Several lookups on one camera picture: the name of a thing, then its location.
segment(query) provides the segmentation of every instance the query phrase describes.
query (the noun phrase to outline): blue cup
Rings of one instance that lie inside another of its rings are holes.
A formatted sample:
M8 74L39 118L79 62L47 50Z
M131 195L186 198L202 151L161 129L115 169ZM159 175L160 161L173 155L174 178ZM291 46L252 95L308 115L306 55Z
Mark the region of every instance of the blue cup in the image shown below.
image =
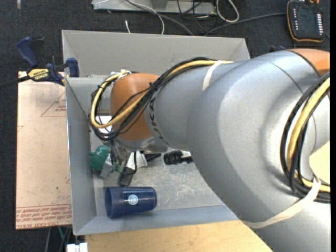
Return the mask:
M105 210L109 218L138 214L156 207L156 191L152 187L107 187Z

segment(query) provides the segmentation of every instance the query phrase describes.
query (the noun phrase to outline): zip tie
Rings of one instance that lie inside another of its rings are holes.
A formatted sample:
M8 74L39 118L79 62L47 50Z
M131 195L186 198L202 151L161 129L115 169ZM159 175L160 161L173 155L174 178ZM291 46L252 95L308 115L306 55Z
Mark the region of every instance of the zip tie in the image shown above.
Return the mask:
M149 82L149 85L155 90L158 91L158 88L156 86L154 86L154 84L152 82Z
M208 72L206 73L204 80L203 80L203 86L202 86L202 91L204 91L209 85L210 85L210 79L211 76L214 72L214 70L221 64L229 64L232 61L217 61L215 62L208 70Z
M286 210L262 222L247 222L247 221L242 221L242 222L246 226L250 227L251 229L260 229L260 228L264 228L266 226L278 223L280 221L287 220L291 217L294 217L301 210L303 210L307 205L315 201L317 195L319 194L320 186L321 186L321 181L318 177L315 176L313 180L313 186L311 190L309 191L309 193L304 198L297 201L292 206L288 207Z

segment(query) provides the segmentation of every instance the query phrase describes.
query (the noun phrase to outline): black object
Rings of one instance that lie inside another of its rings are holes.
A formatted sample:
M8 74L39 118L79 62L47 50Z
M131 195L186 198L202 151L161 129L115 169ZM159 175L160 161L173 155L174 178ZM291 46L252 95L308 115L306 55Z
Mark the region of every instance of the black object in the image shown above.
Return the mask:
M129 168L129 167L124 167L124 169L119 175L119 180L118 180L119 186L122 186L122 187L129 186L132 182L133 175L134 175L134 169Z
M147 162L153 161L158 157L161 157L161 153L145 154L145 158Z
M295 41L323 41L323 13L319 0L290 0L287 4L287 20Z
M108 187L105 209L109 218L137 214L156 207L156 191L152 187Z
M172 165L172 164L179 164L182 162L186 162L186 163L192 163L193 162L193 158L192 157L182 157L183 153L181 150L176 150L176 151L172 151L169 153L166 153L163 156L163 161L165 164L167 165Z

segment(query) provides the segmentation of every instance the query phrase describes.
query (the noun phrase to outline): black cable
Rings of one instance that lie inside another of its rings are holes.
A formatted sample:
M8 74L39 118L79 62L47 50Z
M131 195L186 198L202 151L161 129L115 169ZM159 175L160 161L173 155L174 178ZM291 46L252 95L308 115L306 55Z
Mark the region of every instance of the black cable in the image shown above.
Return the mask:
M138 163L137 163L136 155L137 155L137 152L134 151L134 171L131 173L122 173L123 175L134 175L136 171L138 170Z
M58 249L58 252L62 252L64 250L64 242L65 242L65 239L67 238L68 234L70 233L70 227L66 229L65 233L64 233L64 238L62 239L62 243L60 244L59 246L59 249Z
M139 111L141 111L141 109L143 107L146 106L146 104L151 100L152 96L154 95L154 93L160 88L160 86L163 83L167 83L167 80L165 80L165 78L177 67L184 65L186 63L192 62L192 61L197 61L197 60L212 60L209 58L204 58L204 57L196 57L196 58L192 58L192 59L188 59L185 60L183 62L180 62L178 64L176 64L175 66L173 66L172 68L170 68L169 70L167 70L164 74L162 74L161 76L159 76L157 78L157 80L148 88L148 91L146 92L146 94L144 94L143 98L136 104L136 106L134 107L134 109L125 117L125 119L122 121L121 125L119 126L118 129L110 132L110 133L102 133L99 131L99 129L95 128L94 126L92 126L92 129L94 130L95 134L97 135L97 137L103 141L111 141L114 138L116 138L121 131L126 128L126 126L137 116L137 114L139 113ZM169 80L172 79L172 77L177 76L178 72L173 74L172 76L169 77ZM99 88L92 93L92 96L94 97L94 95L97 93L97 91L100 89Z
M299 172L299 169L300 169L299 162L301 161L301 155L302 155L302 149L303 149L303 140L305 139L305 135L306 135L306 131L307 131L307 123L308 123L309 119L311 118L311 116L313 115L314 111L316 110L317 106L327 96L328 93L329 93L329 89L327 89L326 92L324 92L324 94L321 96L321 98L319 98L316 105L309 112L309 115L306 118L305 123L303 124L303 127L300 130L300 139L296 142L295 150L294 150L294 156L292 158L292 164L291 164L291 168L290 168L290 172L289 172L289 183L290 183L291 189L294 192L297 189L301 192L306 191L306 190L309 191L311 189L311 188L306 187L304 185L304 183L302 181L302 176L299 177L299 180L300 180L301 184L295 183L295 181L296 181L295 172L296 172L296 170L298 170L298 172ZM320 200L323 200L323 199L330 200L330 194L326 193L326 192L320 192L318 198Z
M138 117L132 122L132 124L129 125L129 127L125 131L120 132L120 134L127 133L130 130L130 128L132 128L132 126L140 119L142 113L145 111L145 109L148 106L148 104L149 104L149 101L147 102L147 104L145 106L143 106L142 111L140 112L140 114L138 115Z
M188 10L182 12L181 7L180 7L180 0L176 0L176 2L177 2L177 6L178 6L178 8L179 8L178 11L180 12L180 15L181 15L181 16L183 16L183 15L189 13L189 12L192 11L192 10L194 11L194 9L197 8L198 6L200 6L204 1L205 1L205 0L202 0L202 1L200 1L197 5L195 5L195 0L193 0L193 6L192 6L191 8L189 8Z
M323 75L315 84L313 84L299 99L299 101L296 103L296 105L294 106L291 114L289 115L289 118L286 122L285 128L283 130L282 133L282 137L281 137L281 144L280 144L280 161L281 161L281 167L282 170L285 174L285 176L287 178L292 178L292 176L290 176L290 173L287 169L287 163L286 163L286 143L287 143L287 137L288 137L288 133L290 130L290 127L293 123L293 120L295 118L295 116L297 115L299 109L301 108L301 106L307 101L309 100L309 98L314 94L314 92L324 83L324 81L330 76L330 73L326 73L325 75ZM311 117L312 113L314 112L314 110L316 109L316 107L318 106L318 104L320 103L320 101L325 97L325 95L327 94L327 92L325 92L325 94L319 99L318 103L314 106L314 108L312 109L311 113L309 114L309 118ZM305 133L304 130L306 130L306 124L303 125L303 127L301 128L301 135ZM303 147L303 142L301 143L301 145L299 146L298 149L298 143L296 143L296 149L295 149L295 156L293 157L294 161L292 161L292 163L295 164L295 167L297 167L298 163L296 162L296 160L299 161L300 158L300 154L302 152L302 147ZM309 188L304 187L302 184L299 184L297 182L295 182L294 186L292 187L292 189L294 191L296 191L301 197L304 197L307 192L310 190ZM321 202L326 202L330 199L330 196L325 196L323 193L319 193L319 196L317 198L316 201L321 201Z
M1 83L1 84L0 84L0 90L1 90L1 89L4 89L4 88L7 88L7 87L9 87L9 86L13 86L13 85L15 85L15 84L18 84L18 83L20 83L20 82L26 81L26 80L28 80L28 79L30 79L30 77L29 77L29 76L25 76L25 77L22 77L22 78L18 78L18 79L15 79L15 80L11 80L11 81L6 82L6 83Z
M153 12L153 11L151 11L151 10L145 8L145 7L142 7L142 6L139 6L139 5L135 4L135 3L133 3L132 1L129 1L129 0L125 0L125 1L128 2L129 4L131 4L132 6L135 6L135 7L139 8L139 9L141 9L142 11L146 11L146 12L149 12L149 13L154 14L154 15L156 15L156 16L160 16L161 18L168 19L168 20L170 20L171 22L174 22L174 23L178 24L179 26L181 26L181 27L182 27L183 29L185 29L191 36L194 35L194 34L193 34L193 33L192 33L186 26L184 26L182 23L180 23L180 22L178 22L178 21L176 21L176 20L174 20L174 19L172 19L172 18L170 18L170 17L167 17L167 16L165 16L165 15L159 14L159 13L157 13L157 12Z
M46 247L45 247L45 249L44 249L44 252L48 252L49 241L50 241L50 234L51 234L51 227L49 227L49 230L48 230L47 241L46 241Z
M227 27L229 25L235 25L235 24L245 23L245 22L249 22L251 20L262 19L262 18L267 18L267 17L286 16L286 15L287 15L287 13L273 13L273 14L261 15L261 16L257 16L257 17L253 17L253 18L249 18L249 19L242 19L242 20L239 20L239 21L234 22L234 23L228 23L228 24L221 25L221 26L218 26L216 28L213 28L212 30L210 30L209 32L207 32L204 36L207 36L208 34L211 34L214 31L217 31L218 29Z
M324 34L330 40L330 35L326 31L324 32Z

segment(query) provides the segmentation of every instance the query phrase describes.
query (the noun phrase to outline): black connector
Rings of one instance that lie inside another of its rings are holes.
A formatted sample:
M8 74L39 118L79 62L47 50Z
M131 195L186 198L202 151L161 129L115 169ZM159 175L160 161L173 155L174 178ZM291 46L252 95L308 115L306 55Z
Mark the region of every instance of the black connector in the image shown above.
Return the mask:
M176 150L176 151L172 151L169 153L166 153L163 156L163 161L165 164L167 165L172 165L172 164L180 164L182 162L186 162L186 163L193 163L193 158L192 157L182 157L183 153L181 150Z

